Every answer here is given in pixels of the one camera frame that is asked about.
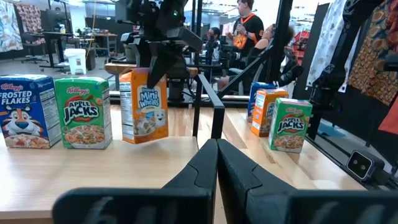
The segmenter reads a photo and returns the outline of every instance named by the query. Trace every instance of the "white bucket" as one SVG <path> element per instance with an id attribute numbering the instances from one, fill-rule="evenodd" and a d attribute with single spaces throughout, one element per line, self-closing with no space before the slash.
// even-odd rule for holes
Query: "white bucket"
<path id="1" fill-rule="evenodd" d="M 85 49 L 66 49 L 65 56 L 68 57 L 70 73 L 76 74 L 77 70 L 81 70 L 86 75 L 86 50 Z"/>

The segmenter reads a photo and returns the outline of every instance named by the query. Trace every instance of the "chair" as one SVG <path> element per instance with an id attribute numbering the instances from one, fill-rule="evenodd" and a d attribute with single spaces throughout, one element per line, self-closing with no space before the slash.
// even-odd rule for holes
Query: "chair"
<path id="1" fill-rule="evenodd" d="M 21 60 L 21 63 L 25 63 L 25 62 L 34 62 L 34 63 L 47 62 L 47 63 L 49 63 L 48 60 L 43 59 L 41 56 L 35 56 L 35 53 L 34 53 L 34 50 L 33 50 L 34 47 L 38 47 L 38 46 L 42 45 L 42 44 L 34 44 L 33 43 L 36 40 L 38 40 L 39 38 L 41 38 L 41 37 L 33 35 L 30 32 L 22 33 L 21 37 L 22 37 L 22 40 L 24 40 L 24 42 L 22 44 L 23 44 L 24 47 L 27 48 L 28 53 L 29 53 L 29 55 L 25 56 L 26 59 Z"/>

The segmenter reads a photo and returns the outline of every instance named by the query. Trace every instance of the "man in black shirt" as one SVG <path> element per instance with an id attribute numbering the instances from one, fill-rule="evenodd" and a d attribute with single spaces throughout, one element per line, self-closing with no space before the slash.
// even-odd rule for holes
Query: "man in black shirt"
<path id="1" fill-rule="evenodd" d="M 254 0 L 238 0 L 238 11 L 241 17 L 235 22 L 234 33 L 227 36 L 233 39 L 234 46 L 241 51 L 242 57 L 247 57 L 261 39 L 264 24 L 252 13 Z"/>

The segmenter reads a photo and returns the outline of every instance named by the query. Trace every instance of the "orange cereal box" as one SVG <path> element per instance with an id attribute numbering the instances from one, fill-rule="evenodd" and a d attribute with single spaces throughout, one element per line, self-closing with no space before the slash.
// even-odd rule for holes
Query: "orange cereal box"
<path id="1" fill-rule="evenodd" d="M 259 137 L 268 136 L 271 128 L 275 100 L 277 98 L 288 97 L 289 93 L 280 88 L 274 90 L 258 90 L 251 131 Z"/>
<path id="2" fill-rule="evenodd" d="M 148 88 L 148 73 L 149 68 L 135 68 L 120 76 L 123 140 L 129 143 L 169 136 L 166 76 Z"/>

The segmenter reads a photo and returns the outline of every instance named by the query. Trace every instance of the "blue cereal box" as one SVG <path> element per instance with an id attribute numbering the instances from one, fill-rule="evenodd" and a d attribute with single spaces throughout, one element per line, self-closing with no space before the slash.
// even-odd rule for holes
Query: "blue cereal box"
<path id="1" fill-rule="evenodd" d="M 61 140 L 51 77 L 0 77 L 0 99 L 1 129 L 7 147 L 49 149 Z"/>
<path id="2" fill-rule="evenodd" d="M 248 122 L 253 121 L 253 112 L 254 112 L 254 106 L 256 104 L 256 94 L 258 90 L 268 90 L 268 89 L 275 89 L 277 88 L 273 84 L 267 84 L 267 83 L 262 83 L 262 82 L 254 82 L 251 83 L 251 88 L 250 88 L 250 99 L 249 99 L 249 104 L 248 104 L 248 113 L 246 120 Z"/>

